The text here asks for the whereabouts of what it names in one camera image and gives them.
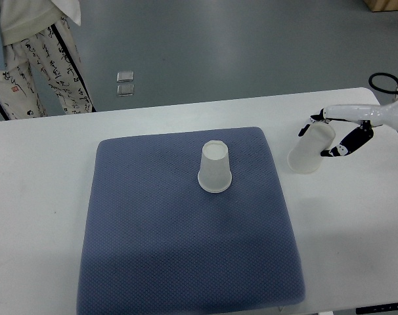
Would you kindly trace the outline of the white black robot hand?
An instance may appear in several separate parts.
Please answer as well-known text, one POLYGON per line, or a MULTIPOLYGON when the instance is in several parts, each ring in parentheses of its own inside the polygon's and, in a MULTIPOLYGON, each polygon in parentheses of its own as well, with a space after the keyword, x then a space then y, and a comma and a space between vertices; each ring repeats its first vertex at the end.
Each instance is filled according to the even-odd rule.
POLYGON ((398 101, 387 105, 339 104, 325 107, 323 116, 310 116, 298 137, 302 137, 313 124, 324 123, 325 119, 361 122, 360 126, 352 130, 337 146, 321 152, 321 157, 344 157, 354 153, 373 138, 372 127, 387 125, 398 131, 398 101))

